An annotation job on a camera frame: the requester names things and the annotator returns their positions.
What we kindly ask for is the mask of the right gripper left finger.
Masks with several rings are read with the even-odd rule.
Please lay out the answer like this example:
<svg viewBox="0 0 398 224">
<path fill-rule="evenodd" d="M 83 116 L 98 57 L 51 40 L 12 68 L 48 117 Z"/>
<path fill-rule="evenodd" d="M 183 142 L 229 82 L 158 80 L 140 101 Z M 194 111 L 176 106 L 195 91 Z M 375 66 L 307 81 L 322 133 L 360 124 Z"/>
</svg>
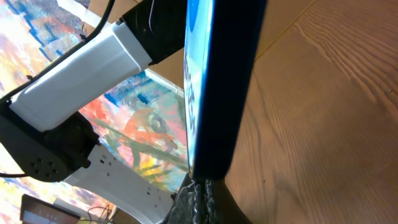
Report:
<svg viewBox="0 0 398 224">
<path fill-rule="evenodd" d="M 172 207 L 160 224 L 200 224 L 204 221 L 203 184 L 196 183 L 186 174 Z"/>
</svg>

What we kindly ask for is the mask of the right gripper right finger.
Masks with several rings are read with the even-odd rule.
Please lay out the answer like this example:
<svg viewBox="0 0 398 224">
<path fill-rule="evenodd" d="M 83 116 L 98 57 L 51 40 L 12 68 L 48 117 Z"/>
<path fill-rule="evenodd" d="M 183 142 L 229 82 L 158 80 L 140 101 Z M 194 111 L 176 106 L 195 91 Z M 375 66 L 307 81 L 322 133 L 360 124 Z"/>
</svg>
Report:
<svg viewBox="0 0 398 224">
<path fill-rule="evenodd" d="M 224 180 L 206 180 L 205 202 L 208 223 L 251 224 L 239 208 Z"/>
</svg>

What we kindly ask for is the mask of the blue Galaxy smartphone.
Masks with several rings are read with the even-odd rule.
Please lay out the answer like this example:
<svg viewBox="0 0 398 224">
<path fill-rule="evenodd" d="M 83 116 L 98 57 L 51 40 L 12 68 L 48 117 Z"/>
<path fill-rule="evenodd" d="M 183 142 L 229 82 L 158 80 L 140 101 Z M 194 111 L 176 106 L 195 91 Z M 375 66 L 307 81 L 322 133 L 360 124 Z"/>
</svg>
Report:
<svg viewBox="0 0 398 224">
<path fill-rule="evenodd" d="M 195 180 L 219 180 L 229 170 L 266 6 L 266 0 L 188 2 L 183 88 Z"/>
</svg>

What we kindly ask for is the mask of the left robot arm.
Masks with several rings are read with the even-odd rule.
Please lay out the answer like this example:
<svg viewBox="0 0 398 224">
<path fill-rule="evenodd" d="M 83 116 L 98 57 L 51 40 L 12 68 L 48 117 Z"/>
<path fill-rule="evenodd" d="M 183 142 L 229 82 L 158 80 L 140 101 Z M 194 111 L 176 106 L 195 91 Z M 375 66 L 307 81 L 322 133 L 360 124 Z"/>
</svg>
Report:
<svg viewBox="0 0 398 224">
<path fill-rule="evenodd" d="M 150 184 L 100 143 L 80 109 L 180 50 L 186 0 L 141 1 L 95 30 L 1 98 L 1 144 L 23 177 L 89 190 L 141 223 L 165 223 L 174 196 Z"/>
</svg>

